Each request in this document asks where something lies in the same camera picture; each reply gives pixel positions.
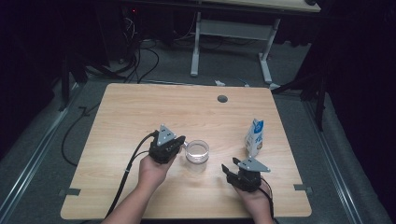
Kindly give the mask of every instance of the wooden table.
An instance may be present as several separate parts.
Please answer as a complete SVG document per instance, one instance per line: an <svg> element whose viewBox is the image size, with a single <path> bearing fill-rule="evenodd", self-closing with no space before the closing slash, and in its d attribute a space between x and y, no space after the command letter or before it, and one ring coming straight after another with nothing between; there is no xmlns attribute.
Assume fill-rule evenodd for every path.
<svg viewBox="0 0 396 224"><path fill-rule="evenodd" d="M228 97L227 103L218 101ZM248 217L221 164L237 172L232 157L246 158L244 138L253 119L264 120L264 140L256 157L271 169L262 173L274 193L276 217L311 214L302 180L278 115L272 93L264 88L110 84L92 125L61 215L65 219L104 218L124 169L138 143L164 124L186 141L210 146L202 173L185 166L184 150L152 196L144 218ZM140 149L149 149L150 138ZM134 161L119 202L135 187L139 161Z"/></svg>
<svg viewBox="0 0 396 224"><path fill-rule="evenodd" d="M309 6L305 0L202 0L219 4L241 5L247 7L266 7L280 10L292 10L302 12L320 12L318 4Z"/></svg>

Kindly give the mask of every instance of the metal bracket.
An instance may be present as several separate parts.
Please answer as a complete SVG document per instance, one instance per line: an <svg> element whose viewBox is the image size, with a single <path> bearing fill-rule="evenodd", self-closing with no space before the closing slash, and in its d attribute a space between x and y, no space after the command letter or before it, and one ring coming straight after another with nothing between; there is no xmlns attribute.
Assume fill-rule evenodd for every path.
<svg viewBox="0 0 396 224"><path fill-rule="evenodd" d="M158 134L157 146L160 147L174 138L176 138L176 135L162 124Z"/></svg>
<svg viewBox="0 0 396 224"><path fill-rule="evenodd" d="M248 157L244 161L240 161L237 158L233 158L233 162L241 167L244 170L252 171L252 172L271 172L271 170L262 164L261 162L257 161L253 157Z"/></svg>

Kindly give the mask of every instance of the forearm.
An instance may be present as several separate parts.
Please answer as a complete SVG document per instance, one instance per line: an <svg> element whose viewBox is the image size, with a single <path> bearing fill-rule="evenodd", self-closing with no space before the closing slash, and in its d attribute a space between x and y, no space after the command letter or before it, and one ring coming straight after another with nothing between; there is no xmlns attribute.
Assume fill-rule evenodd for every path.
<svg viewBox="0 0 396 224"><path fill-rule="evenodd" d="M154 191L155 189L136 187L102 223L140 223Z"/></svg>
<svg viewBox="0 0 396 224"><path fill-rule="evenodd" d="M273 224L274 221L271 219L271 216L268 216L266 213L258 214L252 216L254 220L254 224Z"/></svg>

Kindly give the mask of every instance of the glass cup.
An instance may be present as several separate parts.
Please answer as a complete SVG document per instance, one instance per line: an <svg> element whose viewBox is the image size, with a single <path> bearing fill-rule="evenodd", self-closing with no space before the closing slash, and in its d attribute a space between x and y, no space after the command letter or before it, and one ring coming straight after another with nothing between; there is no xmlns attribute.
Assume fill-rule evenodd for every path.
<svg viewBox="0 0 396 224"><path fill-rule="evenodd" d="M202 140L194 140L186 145L186 165L190 171L201 173L209 159L209 146Z"/></svg>

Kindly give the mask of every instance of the milk carton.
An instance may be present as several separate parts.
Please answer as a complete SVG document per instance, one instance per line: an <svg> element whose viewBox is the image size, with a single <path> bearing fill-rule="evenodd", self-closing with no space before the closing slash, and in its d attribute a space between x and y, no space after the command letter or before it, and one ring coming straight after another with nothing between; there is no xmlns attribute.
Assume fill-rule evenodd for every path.
<svg viewBox="0 0 396 224"><path fill-rule="evenodd" d="M248 155L251 157L257 156L259 150L262 148L262 132L264 128L264 121L254 119L250 129L245 137L246 148Z"/></svg>

